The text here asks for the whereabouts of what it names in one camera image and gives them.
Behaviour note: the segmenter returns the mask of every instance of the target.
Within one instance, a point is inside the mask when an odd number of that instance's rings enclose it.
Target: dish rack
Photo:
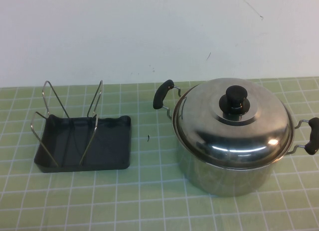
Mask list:
[[[50,114],[44,90],[49,84],[67,118]],[[89,116],[99,92],[92,116]],[[86,117],[69,117],[52,84],[46,81],[42,97],[48,117],[35,112],[31,130],[40,142],[34,163],[44,173],[126,169],[130,165],[131,118],[99,118],[96,108],[103,81],[95,92]],[[45,119],[42,138],[34,130],[35,116]]]

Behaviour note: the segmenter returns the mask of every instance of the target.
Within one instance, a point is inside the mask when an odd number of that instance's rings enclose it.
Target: pot rim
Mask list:
[[[184,97],[193,89],[195,88],[196,86],[190,88],[188,91],[186,91],[180,98],[179,100],[177,101],[177,104],[175,105],[174,107],[174,110],[173,110],[173,114],[172,114],[172,118],[171,118],[171,121],[172,121],[172,125],[173,125],[173,129],[174,129],[174,132],[175,132],[175,135],[177,136],[178,138],[178,141],[183,145],[183,147],[185,149],[187,149],[188,152],[190,152],[191,154],[193,154],[197,159],[199,159],[200,161],[202,162],[205,162],[209,165],[212,165],[214,167],[217,167],[217,168],[221,168],[221,169],[228,169],[228,170],[238,170],[238,171],[246,171],[246,170],[255,170],[255,169],[260,169],[260,168],[263,168],[263,167],[266,167],[266,166],[269,166],[273,163],[276,163],[278,162],[280,159],[282,159],[286,153],[289,151],[290,147],[292,146],[293,144],[293,141],[294,141],[294,138],[295,138],[295,128],[294,128],[294,123],[293,123],[293,120],[292,120],[292,117],[291,117],[291,114],[289,112],[289,110],[286,108],[286,106],[282,103],[282,105],[284,106],[285,110],[286,110],[286,113],[287,113],[287,116],[288,116],[288,119],[289,119],[289,123],[290,123],[290,135],[289,135],[289,138],[288,138],[288,141],[285,145],[285,147],[283,148],[283,150],[281,151],[281,153],[276,157],[274,158],[272,161],[262,165],[262,166],[257,166],[257,167],[252,167],[252,168],[232,168],[232,167],[223,167],[223,166],[217,166],[217,165],[214,165],[212,163],[209,163],[205,160],[203,160],[201,157],[200,157],[200,152],[197,152],[196,150],[190,150],[189,147],[185,144],[185,142],[182,140],[181,136],[179,135],[179,132],[178,132],[178,128],[177,128],[177,112],[179,110],[179,107],[182,103],[182,101],[184,100]]]

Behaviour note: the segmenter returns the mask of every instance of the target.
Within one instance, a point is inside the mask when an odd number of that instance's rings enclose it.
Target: stainless steel pot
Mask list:
[[[163,105],[169,90],[180,99],[172,115]],[[319,149],[319,118],[293,126],[289,111],[266,88],[247,80],[221,78],[189,89],[182,96],[173,81],[155,93],[154,109],[165,108],[178,140],[178,160],[196,186],[219,196],[237,196],[259,188],[274,165],[298,147]],[[289,152],[295,129],[312,128],[310,141]]]

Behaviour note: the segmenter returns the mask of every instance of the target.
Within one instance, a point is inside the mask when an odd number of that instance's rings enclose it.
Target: white wall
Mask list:
[[[0,0],[0,86],[315,76],[318,15],[319,0]]]

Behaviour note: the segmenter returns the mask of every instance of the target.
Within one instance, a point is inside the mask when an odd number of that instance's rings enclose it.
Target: black handle grip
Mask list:
[[[169,90],[174,88],[174,82],[172,80],[165,81],[155,93],[153,100],[153,108],[155,110],[161,109],[163,107],[163,101]]]
[[[319,149],[319,118],[315,117],[309,120],[311,127],[310,141],[305,145],[308,154],[314,155]]]

